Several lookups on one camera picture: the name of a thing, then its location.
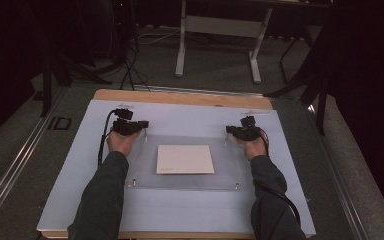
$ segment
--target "beige card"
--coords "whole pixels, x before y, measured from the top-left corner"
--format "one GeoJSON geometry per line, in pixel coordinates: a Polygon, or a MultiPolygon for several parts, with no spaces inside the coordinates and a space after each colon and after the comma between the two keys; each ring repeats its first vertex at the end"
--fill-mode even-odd
{"type": "Polygon", "coordinates": [[[210,146],[159,145],[157,174],[214,173],[210,146]]]}

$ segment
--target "white tabletop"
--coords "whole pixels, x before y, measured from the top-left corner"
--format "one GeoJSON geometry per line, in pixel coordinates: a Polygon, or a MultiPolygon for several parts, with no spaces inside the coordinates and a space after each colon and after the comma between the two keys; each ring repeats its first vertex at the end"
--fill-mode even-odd
{"type": "MultiPolygon", "coordinates": [[[[308,205],[276,111],[162,103],[123,103],[134,106],[131,109],[134,112],[133,121],[150,122],[147,129],[149,139],[152,136],[176,136],[184,138],[185,141],[191,138],[210,138],[224,142],[226,125],[240,126],[240,119],[245,117],[244,113],[249,111],[259,113],[255,115],[256,125],[263,128],[270,138],[271,158],[283,172],[288,183],[286,195],[300,212],[304,233],[315,234],[308,205]]],[[[48,233],[66,236],[66,229],[74,219],[83,189],[97,169],[98,148],[106,117],[120,104],[119,101],[90,102],[37,226],[44,236],[48,233]]],[[[115,117],[111,118],[109,126],[114,119],[115,117]]],[[[222,185],[217,187],[217,183],[213,184],[215,187],[211,189],[194,187],[193,183],[189,188],[176,184],[165,188],[152,184],[128,187],[131,185],[131,179],[136,178],[138,171],[142,169],[134,166],[136,160],[134,158],[140,156],[137,152],[146,144],[144,132],[136,141],[139,144],[135,144],[128,157],[131,168],[125,187],[120,236],[161,237],[161,234],[183,236],[182,233],[188,236],[187,233],[199,233],[202,234],[199,235],[201,237],[214,237],[214,234],[218,234],[218,236],[249,238],[253,235],[250,211],[255,200],[254,189],[249,163],[239,144],[229,138],[227,140],[229,147],[220,147],[223,144],[213,147],[214,151],[220,154],[228,152],[227,156],[231,158],[230,164],[234,164],[237,169],[223,171],[233,171],[235,176],[228,181],[239,182],[238,189],[234,186],[231,189],[222,185]]],[[[108,150],[105,148],[104,157],[107,153],[108,150]]],[[[223,161],[220,157],[215,158],[213,156],[213,161],[223,161]]]]}

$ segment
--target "hand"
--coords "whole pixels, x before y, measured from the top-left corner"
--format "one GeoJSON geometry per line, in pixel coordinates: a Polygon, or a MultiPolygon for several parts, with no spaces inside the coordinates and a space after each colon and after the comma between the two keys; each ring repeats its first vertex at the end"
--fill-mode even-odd
{"type": "Polygon", "coordinates": [[[263,139],[260,137],[254,141],[243,141],[238,138],[236,138],[236,141],[239,144],[244,145],[244,153],[249,161],[251,161],[256,156],[267,156],[266,145],[264,144],[263,139]]]}
{"type": "Polygon", "coordinates": [[[140,131],[129,136],[123,136],[118,132],[111,131],[107,138],[108,150],[110,152],[121,152],[124,154],[124,156],[129,155],[130,150],[132,149],[133,140],[135,140],[139,134],[140,131]]]}

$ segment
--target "gray floor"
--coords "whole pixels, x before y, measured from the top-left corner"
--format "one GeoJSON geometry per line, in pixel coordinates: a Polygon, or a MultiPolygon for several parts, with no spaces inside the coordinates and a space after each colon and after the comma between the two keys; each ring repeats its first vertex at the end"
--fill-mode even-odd
{"type": "MultiPolygon", "coordinates": [[[[165,36],[164,34],[177,29],[141,29],[140,32],[150,31],[152,34],[165,36]]],[[[263,42],[258,57],[263,79],[260,85],[252,83],[247,60],[247,51],[253,48],[252,40],[239,41],[224,37],[217,40],[233,41],[235,44],[204,45],[202,43],[208,40],[206,37],[189,35],[182,78],[174,77],[178,50],[176,38],[158,40],[155,36],[142,36],[139,40],[141,45],[134,66],[141,74],[133,74],[136,88],[146,90],[141,82],[147,81],[146,84],[151,90],[165,87],[179,88],[182,91],[194,89],[229,93],[267,93],[285,85],[278,60],[288,43],[281,39],[267,39],[263,42]]],[[[308,47],[303,42],[298,42],[285,59],[289,77],[298,69],[307,51],[308,47]]],[[[130,52],[129,60],[133,59],[134,55],[130,52]]],[[[0,239],[35,239],[38,236],[35,227],[42,208],[88,102],[99,88],[118,88],[125,72],[125,69],[119,69],[104,74],[104,79],[114,82],[110,86],[76,78],[69,89],[60,88],[58,93],[63,94],[55,94],[56,97],[61,96],[61,100],[54,104],[56,107],[48,120],[42,119],[41,123],[48,126],[52,117],[69,117],[73,120],[72,125],[67,131],[43,131],[40,141],[34,146],[28,162],[0,208],[0,239]]],[[[40,76],[33,81],[40,82],[40,76]]],[[[124,88],[131,88],[128,82],[124,88]]],[[[335,100],[328,98],[326,136],[317,136],[312,116],[296,100],[301,92],[302,89],[298,89],[282,96],[281,99],[273,100],[273,106],[279,112],[305,194],[311,199],[309,207],[318,232],[313,239],[364,239],[353,234],[353,228],[350,226],[352,224],[348,222],[347,213],[343,208],[343,204],[347,203],[341,201],[343,193],[336,189],[337,179],[331,176],[329,170],[329,158],[334,160],[340,172],[340,179],[343,179],[343,184],[348,190],[346,193],[355,206],[368,239],[384,239],[384,200],[352,134],[336,108],[335,100]]],[[[40,112],[40,102],[27,101],[0,128],[0,177],[40,121],[40,112]]]]}

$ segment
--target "gray sleeve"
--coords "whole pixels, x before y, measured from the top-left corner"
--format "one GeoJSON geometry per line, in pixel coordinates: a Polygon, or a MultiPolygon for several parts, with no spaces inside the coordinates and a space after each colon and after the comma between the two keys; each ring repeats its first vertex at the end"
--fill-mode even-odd
{"type": "Polygon", "coordinates": [[[68,239],[118,238],[128,169],[124,154],[108,154],[83,191],[74,222],[68,227],[68,239]]]}
{"type": "Polygon", "coordinates": [[[257,199],[251,210],[251,223],[257,239],[305,239],[289,205],[263,188],[285,193],[286,180],[280,170],[266,156],[251,161],[251,173],[257,199]]]}

